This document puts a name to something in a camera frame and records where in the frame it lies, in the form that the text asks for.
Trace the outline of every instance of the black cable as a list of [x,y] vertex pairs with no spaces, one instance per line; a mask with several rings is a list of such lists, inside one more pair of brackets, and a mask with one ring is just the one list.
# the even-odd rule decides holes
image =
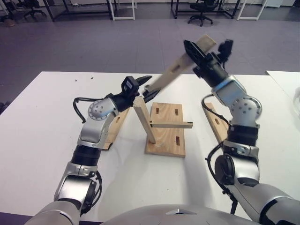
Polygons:
[[86,119],[84,118],[84,116],[81,114],[81,112],[77,108],[76,103],[78,103],[79,101],[83,101],[83,102],[95,102],[95,101],[98,101],[98,100],[103,100],[103,98],[77,97],[77,98],[74,99],[74,101],[73,101],[73,108],[74,108],[75,112],[77,113],[77,115],[82,120],[82,123],[85,123]]
[[99,187],[98,187],[98,190],[97,190],[97,192],[96,192],[96,194],[95,194],[94,199],[96,198],[96,196],[97,196],[98,194],[99,194],[99,195],[98,195],[98,197],[96,198],[96,200],[92,203],[92,206],[91,206],[91,207],[93,207],[94,205],[97,204],[97,202],[98,202],[99,199],[100,199],[101,193],[102,193],[102,177],[101,177],[99,171],[96,172],[96,176],[97,176],[96,179],[97,179],[98,182],[99,182]]
[[212,168],[211,168],[211,164],[210,164],[210,161],[211,161],[211,158],[213,156],[213,154],[216,153],[216,151],[221,148],[223,146],[223,142],[219,143],[213,150],[210,151],[210,153],[208,154],[207,158],[205,158],[205,160],[207,161],[207,166],[208,166],[208,169],[213,177],[213,179],[217,182],[217,184],[220,186],[220,188],[223,190],[223,194],[227,194],[230,198],[230,200],[232,201],[232,206],[231,206],[231,210],[230,210],[230,213],[231,214],[234,214],[235,213],[235,210],[236,210],[236,207],[238,205],[238,201],[236,200],[236,198],[233,196],[233,194],[230,192],[230,190],[228,188],[226,188],[223,184],[221,184],[217,178],[216,178],[216,175],[215,173],[213,172]]
[[202,107],[203,107],[204,109],[206,109],[207,111],[211,112],[212,114],[214,114],[215,116],[219,117],[221,120],[225,121],[225,122],[229,125],[228,120],[226,120],[224,116],[219,115],[219,114],[217,114],[216,112],[212,111],[212,110],[211,110],[209,107],[207,107],[207,105],[205,104],[205,102],[204,102],[205,99],[207,99],[208,97],[212,97],[212,96],[213,96],[213,94],[210,94],[210,95],[205,96],[205,97],[202,99],[202,101],[201,101]]

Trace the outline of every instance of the wooden board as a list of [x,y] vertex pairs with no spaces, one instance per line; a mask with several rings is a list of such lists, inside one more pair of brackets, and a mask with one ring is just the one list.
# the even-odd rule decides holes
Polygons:
[[[206,53],[216,44],[216,42],[208,35],[203,35],[196,44],[204,53]],[[193,64],[194,62],[188,54],[184,53],[171,66],[169,66],[168,69],[156,81],[154,81],[154,83],[149,85],[147,90],[149,92],[153,90],[162,90]]]
[[[216,112],[214,106],[212,103],[205,103],[207,107],[209,107],[212,111]],[[213,130],[217,141],[220,143],[227,137],[227,130],[228,125],[225,123],[225,121],[221,120],[216,115],[212,114],[211,112],[204,109],[204,113],[210,123],[211,129]]]
[[[182,105],[153,103],[150,118],[155,122],[183,122]],[[145,153],[162,156],[186,156],[182,128],[152,128],[156,143],[147,141]]]
[[193,122],[157,122],[150,121],[152,128],[192,128]]
[[120,112],[120,114],[113,119],[111,125],[108,128],[108,136],[106,138],[104,148],[102,150],[109,150],[112,143],[116,140],[116,137],[121,129],[121,126],[123,125],[123,122],[128,114],[129,109],[130,108],[124,110],[123,112]]
[[146,104],[144,102],[143,97],[137,96],[135,97],[135,100],[133,102],[133,108],[135,109],[135,112],[144,128],[144,130],[147,133],[147,137],[151,143],[155,143],[155,135],[153,132],[153,129],[150,125],[150,116],[149,112],[147,110]]

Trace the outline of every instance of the wooden stand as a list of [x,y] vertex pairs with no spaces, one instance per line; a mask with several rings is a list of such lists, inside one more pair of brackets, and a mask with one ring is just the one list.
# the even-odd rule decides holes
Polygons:
[[[205,103],[212,111],[216,112],[212,103]],[[221,120],[216,115],[204,109],[204,113],[207,117],[208,122],[210,123],[211,129],[213,130],[217,141],[220,143],[227,137],[228,125],[225,121]]]
[[193,123],[183,122],[182,105],[153,103],[149,116],[143,98],[136,97],[134,109],[148,136],[145,153],[185,157],[183,129]]
[[127,110],[121,112],[117,117],[115,117],[109,126],[108,129],[108,136],[105,141],[104,148],[102,150],[109,150],[113,142],[116,140],[116,137],[121,129],[121,126],[123,125],[123,122],[128,114],[130,108]]

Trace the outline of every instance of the black table leg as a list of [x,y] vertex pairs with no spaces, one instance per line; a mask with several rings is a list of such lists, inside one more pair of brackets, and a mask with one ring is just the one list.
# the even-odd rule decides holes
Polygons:
[[234,18],[235,14],[236,14],[236,11],[238,10],[239,4],[240,4],[240,0],[238,0],[235,4],[234,10],[233,10],[233,13],[232,13],[232,16],[231,16],[232,19]]
[[116,0],[113,0],[113,3],[114,3],[114,11],[117,10],[117,3],[116,3]]
[[108,9],[109,17],[112,20],[113,19],[113,15],[112,15],[112,11],[111,11],[111,5],[110,5],[110,3],[109,3],[108,0],[106,0],[106,3],[107,3],[107,9]]
[[223,0],[221,0],[220,3],[219,3],[219,8],[217,9],[218,11],[221,10],[222,3],[223,3]]
[[177,19],[179,0],[176,0],[175,19]]
[[66,11],[69,12],[69,9],[68,9],[68,6],[66,4],[66,1],[65,0],[62,0],[62,1],[63,1],[64,5],[65,5]]

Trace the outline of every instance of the metal table frame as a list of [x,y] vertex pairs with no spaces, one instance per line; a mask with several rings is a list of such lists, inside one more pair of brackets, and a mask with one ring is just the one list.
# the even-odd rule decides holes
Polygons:
[[[68,9],[68,6],[66,4],[66,1],[65,0],[62,0],[63,1],[63,4],[65,6],[65,10],[63,10],[61,13],[57,14],[56,16],[53,16],[51,10],[50,10],[50,7],[48,5],[48,2],[47,0],[43,0],[46,8],[47,8],[47,11],[52,19],[52,21],[54,22],[58,17],[60,17],[61,15],[80,15],[80,14],[105,14],[105,13],[108,13],[109,14],[109,17],[110,19],[113,19],[113,16],[112,16],[112,12],[111,12],[111,8],[110,8],[110,4],[109,4],[109,0],[106,0],[106,3],[107,3],[107,11],[78,11],[78,12],[70,12],[69,9]],[[114,6],[115,6],[115,10],[117,8],[117,3],[116,3],[116,0],[114,0]]]
[[[171,12],[172,12],[175,19],[177,19],[178,13],[196,13],[197,12],[196,10],[178,10],[179,0],[176,0],[176,9],[174,11],[173,2],[174,2],[174,0],[171,0]],[[230,14],[227,10],[225,10],[221,7],[222,3],[223,3],[223,0],[220,1],[218,9],[214,10],[210,13],[223,13],[223,14],[226,14],[226,15],[230,16],[233,19],[235,14],[236,14],[236,11],[238,9],[238,6],[240,4],[240,0],[237,0],[232,14]]]

